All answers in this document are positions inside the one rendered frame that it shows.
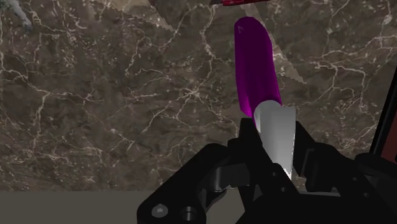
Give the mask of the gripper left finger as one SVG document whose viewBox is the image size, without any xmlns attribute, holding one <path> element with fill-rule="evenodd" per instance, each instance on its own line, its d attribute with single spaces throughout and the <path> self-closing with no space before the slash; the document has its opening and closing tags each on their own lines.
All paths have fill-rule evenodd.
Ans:
<svg viewBox="0 0 397 224">
<path fill-rule="evenodd" d="M 207 224 L 207 212 L 226 193 L 239 189 L 243 215 L 235 224 L 287 221 L 298 190 L 263 149 L 254 122 L 240 121 L 227 145 L 204 146 L 137 209 L 137 224 Z"/>
</svg>

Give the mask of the purple-handled white-bladed knife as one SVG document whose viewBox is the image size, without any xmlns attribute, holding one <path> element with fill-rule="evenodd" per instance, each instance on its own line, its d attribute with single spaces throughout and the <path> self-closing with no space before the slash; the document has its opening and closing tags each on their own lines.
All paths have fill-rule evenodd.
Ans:
<svg viewBox="0 0 397 224">
<path fill-rule="evenodd" d="M 242 17 L 234 25 L 234 45 L 240 110 L 253 119 L 271 161 L 290 178 L 296 108 L 282 105 L 270 36 L 257 19 Z"/>
</svg>

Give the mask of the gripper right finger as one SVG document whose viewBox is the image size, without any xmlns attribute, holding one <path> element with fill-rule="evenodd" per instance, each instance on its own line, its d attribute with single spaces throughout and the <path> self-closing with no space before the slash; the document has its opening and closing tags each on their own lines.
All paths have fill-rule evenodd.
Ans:
<svg viewBox="0 0 397 224">
<path fill-rule="evenodd" d="M 397 224 L 397 164 L 371 153 L 347 158 L 297 122 L 293 167 L 306 179 L 305 224 Z"/>
</svg>

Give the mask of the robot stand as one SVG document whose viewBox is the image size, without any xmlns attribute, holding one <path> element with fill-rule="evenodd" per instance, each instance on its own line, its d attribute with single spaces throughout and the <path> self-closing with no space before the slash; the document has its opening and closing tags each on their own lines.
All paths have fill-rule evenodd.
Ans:
<svg viewBox="0 0 397 224">
<path fill-rule="evenodd" d="M 243 5 L 243 4 L 266 2 L 266 1 L 271 1 L 271 0 L 211 0 L 209 4 L 210 5 L 221 4 L 223 6 L 236 6 L 236 5 Z"/>
</svg>

